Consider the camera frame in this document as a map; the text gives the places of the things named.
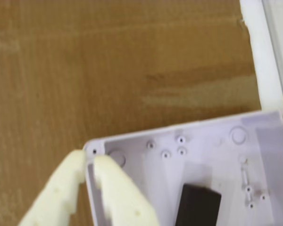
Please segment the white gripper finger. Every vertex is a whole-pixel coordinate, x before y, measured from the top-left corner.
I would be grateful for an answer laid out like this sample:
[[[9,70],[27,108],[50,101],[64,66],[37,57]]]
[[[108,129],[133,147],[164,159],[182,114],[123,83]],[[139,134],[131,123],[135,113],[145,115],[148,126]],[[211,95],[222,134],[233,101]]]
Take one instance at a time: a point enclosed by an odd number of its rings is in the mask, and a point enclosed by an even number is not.
[[[104,216],[111,225],[160,225],[154,207],[113,158],[108,155],[96,156],[93,176],[101,192]]]
[[[85,151],[71,151],[51,174],[18,224],[69,225],[71,215],[76,213],[80,185],[85,182],[85,166]]]

